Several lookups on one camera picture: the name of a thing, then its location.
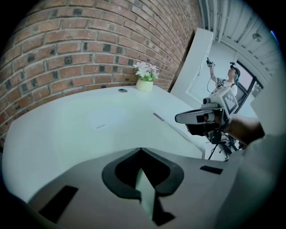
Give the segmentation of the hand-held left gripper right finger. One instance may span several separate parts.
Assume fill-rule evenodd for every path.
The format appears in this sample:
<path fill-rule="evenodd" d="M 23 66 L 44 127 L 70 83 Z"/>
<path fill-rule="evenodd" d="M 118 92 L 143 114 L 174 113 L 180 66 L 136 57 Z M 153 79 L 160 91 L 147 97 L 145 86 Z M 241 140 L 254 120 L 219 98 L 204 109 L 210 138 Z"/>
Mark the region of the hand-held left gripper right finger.
<path fill-rule="evenodd" d="M 219 206 L 210 191 L 225 164 L 143 149 L 141 206 L 159 229 L 213 228 Z"/>

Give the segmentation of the person's right forearm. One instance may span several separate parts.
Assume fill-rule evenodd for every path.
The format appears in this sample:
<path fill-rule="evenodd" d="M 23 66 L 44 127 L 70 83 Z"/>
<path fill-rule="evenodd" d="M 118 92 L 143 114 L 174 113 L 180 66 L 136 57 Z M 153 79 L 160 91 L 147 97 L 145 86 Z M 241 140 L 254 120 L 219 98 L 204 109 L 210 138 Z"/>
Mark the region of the person's right forearm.
<path fill-rule="evenodd" d="M 265 135 L 262 125 L 257 118 L 244 117 L 237 114 L 231 117 L 225 132 L 245 146 Z"/>

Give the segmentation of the white ceiling pipe bundle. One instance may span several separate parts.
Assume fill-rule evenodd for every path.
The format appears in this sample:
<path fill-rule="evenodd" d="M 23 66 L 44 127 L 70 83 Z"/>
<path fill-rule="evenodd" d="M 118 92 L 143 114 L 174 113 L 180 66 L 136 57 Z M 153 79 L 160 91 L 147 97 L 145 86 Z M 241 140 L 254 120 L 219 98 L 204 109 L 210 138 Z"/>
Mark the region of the white ceiling pipe bundle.
<path fill-rule="evenodd" d="M 203 29 L 213 32 L 213 40 L 221 42 L 226 28 L 229 0 L 198 0 Z"/>

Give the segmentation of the black tripod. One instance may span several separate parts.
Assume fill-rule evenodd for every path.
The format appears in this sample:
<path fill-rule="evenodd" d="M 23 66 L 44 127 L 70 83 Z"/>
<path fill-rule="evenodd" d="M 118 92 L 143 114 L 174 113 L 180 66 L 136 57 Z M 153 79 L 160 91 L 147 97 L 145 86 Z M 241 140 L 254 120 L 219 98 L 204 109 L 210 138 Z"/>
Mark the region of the black tripod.
<path fill-rule="evenodd" d="M 236 140 L 229 134 L 217 132 L 208 139 L 209 142 L 214 145 L 207 158 L 208 160 L 212 160 L 214 153 L 217 152 L 218 154 L 223 155 L 222 161 L 228 161 L 234 152 L 245 148 L 245 145 L 242 142 Z"/>

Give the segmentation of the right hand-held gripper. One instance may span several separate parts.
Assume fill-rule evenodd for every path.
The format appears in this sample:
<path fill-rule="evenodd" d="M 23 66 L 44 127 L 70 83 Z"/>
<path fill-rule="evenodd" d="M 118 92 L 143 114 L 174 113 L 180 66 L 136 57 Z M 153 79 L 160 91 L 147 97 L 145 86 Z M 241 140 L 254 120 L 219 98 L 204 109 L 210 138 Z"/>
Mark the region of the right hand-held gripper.
<path fill-rule="evenodd" d="M 186 124 L 191 135 L 212 137 L 215 133 L 223 133 L 227 127 L 231 115 L 238 108 L 238 102 L 234 95 L 227 89 L 216 93 L 214 96 L 203 99 L 201 109 L 190 110 L 175 115 L 175 121 Z M 224 124 L 218 125 L 215 118 L 222 116 Z"/>

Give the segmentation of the dark framed window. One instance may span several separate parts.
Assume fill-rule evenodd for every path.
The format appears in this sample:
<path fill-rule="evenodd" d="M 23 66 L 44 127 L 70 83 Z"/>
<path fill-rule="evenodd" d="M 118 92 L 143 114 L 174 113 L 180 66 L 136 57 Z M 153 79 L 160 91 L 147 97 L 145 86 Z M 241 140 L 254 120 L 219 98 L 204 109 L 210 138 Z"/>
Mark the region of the dark framed window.
<path fill-rule="evenodd" d="M 238 92 L 236 98 L 238 103 L 241 104 L 247 100 L 249 95 L 252 95 L 255 98 L 263 89 L 263 86 L 240 61 L 237 61 L 236 65 L 240 70 L 240 77 L 237 85 Z"/>

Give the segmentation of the white shelf unit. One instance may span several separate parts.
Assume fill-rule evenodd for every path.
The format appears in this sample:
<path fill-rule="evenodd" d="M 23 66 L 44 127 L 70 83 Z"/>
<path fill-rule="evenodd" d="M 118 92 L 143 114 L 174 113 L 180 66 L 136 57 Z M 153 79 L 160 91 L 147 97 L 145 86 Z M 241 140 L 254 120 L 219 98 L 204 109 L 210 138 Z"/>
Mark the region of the white shelf unit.
<path fill-rule="evenodd" d="M 185 62 L 171 89 L 171 94 L 192 108 L 200 108 L 202 99 L 197 99 L 190 90 L 200 75 L 213 42 L 213 32 L 197 28 Z"/>

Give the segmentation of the white flowers in cream pot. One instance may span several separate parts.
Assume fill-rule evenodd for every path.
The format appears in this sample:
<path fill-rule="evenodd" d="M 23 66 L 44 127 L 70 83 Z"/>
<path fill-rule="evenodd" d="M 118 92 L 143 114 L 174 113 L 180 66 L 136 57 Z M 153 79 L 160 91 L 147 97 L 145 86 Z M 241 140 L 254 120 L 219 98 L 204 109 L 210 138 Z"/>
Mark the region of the white flowers in cream pot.
<path fill-rule="evenodd" d="M 142 92 L 151 92 L 153 82 L 159 75 L 158 68 L 146 62 L 137 62 L 133 67 L 136 69 L 136 76 L 138 76 L 136 88 Z"/>

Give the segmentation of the white desk with drawers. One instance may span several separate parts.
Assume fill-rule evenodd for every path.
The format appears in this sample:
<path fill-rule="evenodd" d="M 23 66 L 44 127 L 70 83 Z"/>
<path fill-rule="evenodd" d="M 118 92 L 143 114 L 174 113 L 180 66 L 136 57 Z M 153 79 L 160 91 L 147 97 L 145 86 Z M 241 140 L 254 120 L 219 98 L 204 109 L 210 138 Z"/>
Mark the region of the white desk with drawers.
<path fill-rule="evenodd" d="M 6 135 L 3 177 L 7 189 L 28 202 L 44 185 L 80 163 L 71 158 L 70 143 L 75 110 L 80 107 L 80 102 L 116 99 L 124 95 L 145 98 L 149 102 L 159 98 L 165 103 L 176 98 L 157 86 L 148 93 L 134 86 L 123 86 L 76 93 L 33 109 L 14 120 Z"/>

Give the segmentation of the pale green paper sheet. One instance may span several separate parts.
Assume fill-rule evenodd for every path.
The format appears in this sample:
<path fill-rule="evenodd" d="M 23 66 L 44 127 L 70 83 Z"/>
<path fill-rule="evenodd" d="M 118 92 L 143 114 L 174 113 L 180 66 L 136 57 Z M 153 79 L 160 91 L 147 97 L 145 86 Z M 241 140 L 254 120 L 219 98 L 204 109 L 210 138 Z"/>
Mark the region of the pale green paper sheet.
<path fill-rule="evenodd" d="M 126 95 L 80 102 L 70 131 L 71 158 L 83 162 L 139 147 L 203 158 L 205 139 L 190 135 L 174 120 L 188 108 L 176 98 L 165 103 L 159 98 L 149 102 Z"/>

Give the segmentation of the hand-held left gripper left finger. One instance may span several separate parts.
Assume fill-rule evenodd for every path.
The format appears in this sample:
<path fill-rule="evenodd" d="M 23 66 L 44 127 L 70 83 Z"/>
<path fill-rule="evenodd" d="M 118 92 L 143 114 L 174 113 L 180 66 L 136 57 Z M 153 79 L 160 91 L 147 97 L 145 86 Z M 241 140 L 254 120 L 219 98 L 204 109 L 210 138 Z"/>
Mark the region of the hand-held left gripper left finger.
<path fill-rule="evenodd" d="M 64 187 L 77 189 L 56 224 L 62 229 L 156 229 L 137 199 L 123 199 L 102 181 L 110 162 L 131 153 L 123 150 L 81 162 L 39 189 L 29 206 L 41 215 Z"/>

